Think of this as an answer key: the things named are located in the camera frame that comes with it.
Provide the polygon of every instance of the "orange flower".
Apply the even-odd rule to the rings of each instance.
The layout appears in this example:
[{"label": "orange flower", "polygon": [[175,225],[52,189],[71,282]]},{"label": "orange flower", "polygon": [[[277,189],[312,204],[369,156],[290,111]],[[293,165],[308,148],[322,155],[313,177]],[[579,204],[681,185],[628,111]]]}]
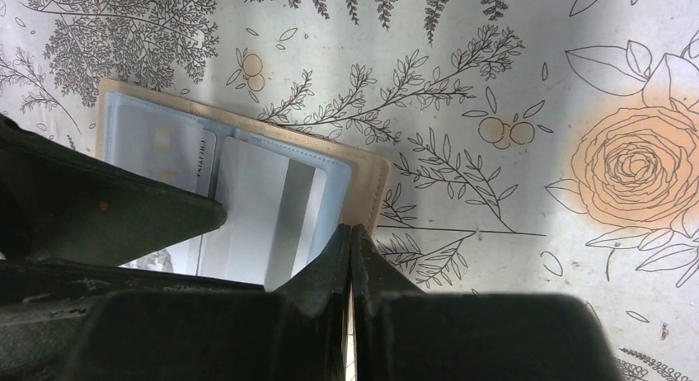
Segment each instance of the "orange flower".
[{"label": "orange flower", "polygon": [[620,109],[582,138],[572,167],[593,219],[667,228],[699,202],[699,114],[677,109]]}]

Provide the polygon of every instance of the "floral tablecloth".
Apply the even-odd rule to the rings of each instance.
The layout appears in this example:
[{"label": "floral tablecloth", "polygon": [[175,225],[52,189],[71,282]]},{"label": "floral tablecloth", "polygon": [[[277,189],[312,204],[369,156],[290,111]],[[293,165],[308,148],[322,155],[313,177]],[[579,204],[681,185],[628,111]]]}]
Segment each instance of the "floral tablecloth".
[{"label": "floral tablecloth", "polygon": [[696,379],[696,5],[0,0],[0,111],[91,154],[109,76],[381,153],[418,286],[573,294],[626,379]]}]

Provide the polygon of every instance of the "black metal part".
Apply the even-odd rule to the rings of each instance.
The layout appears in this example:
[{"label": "black metal part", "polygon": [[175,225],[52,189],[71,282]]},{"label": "black metal part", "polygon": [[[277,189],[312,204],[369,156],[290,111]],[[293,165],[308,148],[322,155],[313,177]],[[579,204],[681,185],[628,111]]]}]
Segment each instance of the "black metal part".
[{"label": "black metal part", "polygon": [[0,218],[0,252],[10,259],[0,261],[0,379],[343,380],[353,300],[358,381],[621,380],[580,302],[425,294],[362,226],[339,226],[317,259],[271,293],[94,266],[216,228],[223,210],[5,117]]},{"label": "black metal part", "polygon": [[0,115],[0,252],[117,266],[225,221],[216,201],[113,167]]}]

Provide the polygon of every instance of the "rose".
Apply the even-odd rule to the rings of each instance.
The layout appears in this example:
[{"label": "rose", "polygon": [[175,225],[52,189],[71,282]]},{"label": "rose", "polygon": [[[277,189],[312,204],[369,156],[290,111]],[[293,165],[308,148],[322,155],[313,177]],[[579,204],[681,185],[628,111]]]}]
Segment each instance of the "rose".
[{"label": "rose", "polygon": [[620,109],[581,139],[572,167],[593,219],[667,228],[699,202],[699,115],[673,106]]}]

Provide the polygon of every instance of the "gray stripe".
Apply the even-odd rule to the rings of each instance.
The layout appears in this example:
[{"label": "gray stripe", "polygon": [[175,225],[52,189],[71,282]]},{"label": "gray stripe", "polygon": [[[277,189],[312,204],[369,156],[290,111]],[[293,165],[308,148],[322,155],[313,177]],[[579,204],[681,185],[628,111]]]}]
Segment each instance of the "gray stripe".
[{"label": "gray stripe", "polygon": [[315,167],[289,160],[270,262],[265,275],[265,290],[277,289],[291,278],[315,173]]}]

